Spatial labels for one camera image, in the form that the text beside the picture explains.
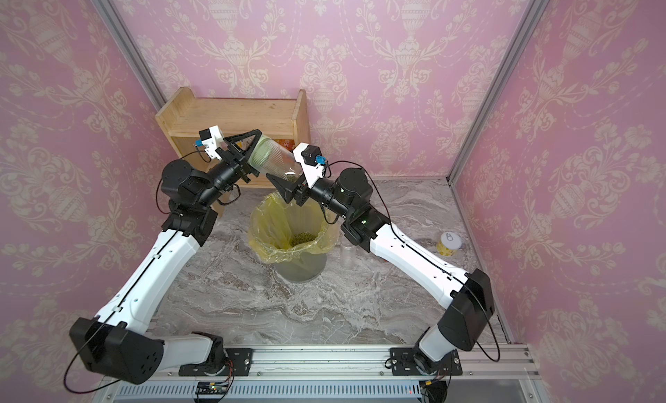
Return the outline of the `green-lidded clear jar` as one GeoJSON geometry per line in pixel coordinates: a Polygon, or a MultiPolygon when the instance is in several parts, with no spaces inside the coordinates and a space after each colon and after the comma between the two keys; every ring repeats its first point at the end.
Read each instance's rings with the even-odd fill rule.
{"type": "Polygon", "coordinates": [[[258,139],[248,164],[260,173],[291,182],[297,181],[303,174],[293,154],[265,134],[258,139]]]}

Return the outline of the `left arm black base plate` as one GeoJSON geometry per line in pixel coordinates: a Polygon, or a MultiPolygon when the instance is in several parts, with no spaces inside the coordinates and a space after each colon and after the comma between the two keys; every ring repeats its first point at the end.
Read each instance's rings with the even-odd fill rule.
{"type": "Polygon", "coordinates": [[[253,364],[253,349],[231,348],[219,354],[219,361],[187,364],[179,368],[180,377],[221,376],[246,377],[253,364]]]}

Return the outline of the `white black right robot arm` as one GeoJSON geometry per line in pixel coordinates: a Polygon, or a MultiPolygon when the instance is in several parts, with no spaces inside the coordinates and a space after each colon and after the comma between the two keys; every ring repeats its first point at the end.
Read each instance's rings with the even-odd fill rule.
{"type": "Polygon", "coordinates": [[[393,264],[438,302],[443,314],[412,348],[411,359],[423,373],[435,373],[454,353],[470,351],[490,326],[495,303],[490,277],[480,269],[468,272],[418,245],[388,213],[371,203],[374,183],[362,167],[346,168],[334,180],[319,178],[313,185],[304,176],[295,181],[269,175],[286,203],[311,200],[343,222],[345,238],[355,246],[393,264]]]}

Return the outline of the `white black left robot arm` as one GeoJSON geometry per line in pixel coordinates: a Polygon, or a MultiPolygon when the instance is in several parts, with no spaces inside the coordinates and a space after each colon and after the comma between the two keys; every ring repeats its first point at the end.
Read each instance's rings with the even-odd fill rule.
{"type": "Polygon", "coordinates": [[[86,370],[139,385],[167,368],[196,365],[217,373],[227,366],[218,335],[156,339],[147,330],[176,276],[208,240],[218,217],[213,205],[258,176],[250,159],[262,135],[255,129],[224,137],[211,127],[200,132],[198,145],[217,165],[203,172],[178,158],[165,166],[158,188],[169,198],[169,211],[153,247],[94,317],[78,318],[69,330],[73,359],[86,370]]]}

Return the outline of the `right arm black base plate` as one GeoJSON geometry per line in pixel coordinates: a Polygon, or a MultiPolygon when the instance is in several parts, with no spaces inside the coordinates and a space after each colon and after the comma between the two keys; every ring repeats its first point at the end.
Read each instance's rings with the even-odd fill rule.
{"type": "Polygon", "coordinates": [[[418,349],[391,348],[390,357],[384,362],[394,376],[459,376],[462,375],[461,360],[456,350],[446,354],[440,361],[430,361],[418,349]]]}

